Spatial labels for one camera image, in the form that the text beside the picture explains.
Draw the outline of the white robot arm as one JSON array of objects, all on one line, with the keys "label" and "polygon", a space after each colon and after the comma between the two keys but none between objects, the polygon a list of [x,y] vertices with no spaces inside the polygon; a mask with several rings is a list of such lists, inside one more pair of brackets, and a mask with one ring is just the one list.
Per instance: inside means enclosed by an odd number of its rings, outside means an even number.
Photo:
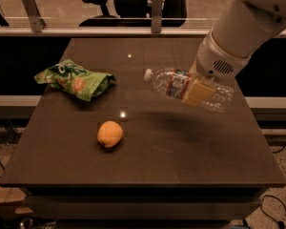
[{"label": "white robot arm", "polygon": [[217,82],[235,77],[263,43],[285,29],[286,0],[232,0],[198,47],[182,102],[209,101]]}]

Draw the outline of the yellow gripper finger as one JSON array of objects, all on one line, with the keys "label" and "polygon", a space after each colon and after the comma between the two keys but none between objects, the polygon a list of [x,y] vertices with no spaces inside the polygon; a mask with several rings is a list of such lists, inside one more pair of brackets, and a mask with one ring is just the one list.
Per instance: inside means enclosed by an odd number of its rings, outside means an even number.
[{"label": "yellow gripper finger", "polygon": [[196,62],[194,62],[191,68],[189,69],[189,75],[191,76],[191,79],[196,79],[198,77]]},{"label": "yellow gripper finger", "polygon": [[199,80],[193,80],[184,94],[182,103],[196,107],[215,94],[215,86]]}]

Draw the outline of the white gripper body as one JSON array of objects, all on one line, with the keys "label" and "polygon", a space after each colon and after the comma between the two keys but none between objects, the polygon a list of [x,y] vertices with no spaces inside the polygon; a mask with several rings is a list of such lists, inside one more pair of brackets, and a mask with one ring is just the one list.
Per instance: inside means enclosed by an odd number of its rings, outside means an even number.
[{"label": "white gripper body", "polygon": [[205,77],[230,79],[234,78],[249,60],[249,57],[239,58],[224,52],[209,32],[198,47],[195,65],[196,71]]}]

